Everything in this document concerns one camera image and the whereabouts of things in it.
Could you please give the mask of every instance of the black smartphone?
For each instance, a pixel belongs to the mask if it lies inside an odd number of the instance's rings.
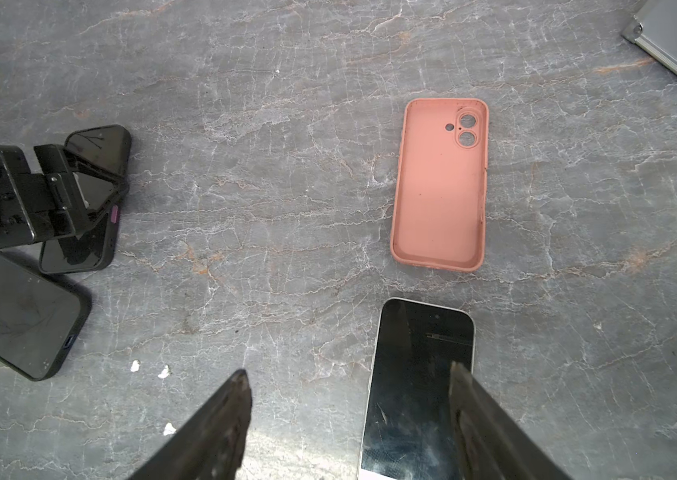
[[[130,145],[130,133],[120,125],[78,130],[64,142],[65,149],[117,175],[125,175]],[[81,236],[43,242],[40,271],[73,274],[109,266],[116,250],[119,212],[120,206],[113,206],[91,231]]]
[[[460,310],[401,298],[382,309],[359,480],[461,480],[449,407],[451,362],[469,370],[475,324]]]
[[[90,300],[0,253],[0,360],[30,380],[52,377],[90,313]]]
[[[117,248],[120,206],[113,205],[94,228],[80,236],[43,242],[40,272],[73,274],[101,270],[112,263]]]

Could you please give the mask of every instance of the gray marble surface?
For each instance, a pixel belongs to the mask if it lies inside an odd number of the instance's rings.
[[[0,364],[0,478],[126,478],[240,366],[238,478],[353,478],[390,296],[469,312],[478,379],[574,478],[677,478],[677,77],[634,8],[0,0],[0,144],[134,137],[64,367]],[[389,253],[403,110],[440,96],[491,109],[475,274]]]

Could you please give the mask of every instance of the phone screen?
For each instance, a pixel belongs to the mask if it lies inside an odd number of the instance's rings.
[[[76,293],[0,254],[1,360],[32,379],[45,378],[86,314]]]
[[[384,304],[365,414],[360,480],[461,480],[449,408],[451,362],[472,366],[475,327],[459,310]]]
[[[46,274],[84,272],[106,266],[113,255],[117,236],[116,205],[94,228],[80,236],[48,240],[40,255],[40,270]]]
[[[64,148],[113,174],[124,175],[130,152],[130,134],[120,125],[74,132]]]

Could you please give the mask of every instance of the white smartphone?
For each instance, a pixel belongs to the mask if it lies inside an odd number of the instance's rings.
[[[451,362],[470,371],[475,324],[460,310],[391,298],[382,308],[359,480],[461,480],[449,408]]]

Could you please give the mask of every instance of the pink phone case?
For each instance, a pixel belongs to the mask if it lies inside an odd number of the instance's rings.
[[[398,262],[459,272],[482,264],[487,122],[477,98],[408,104],[389,242]]]

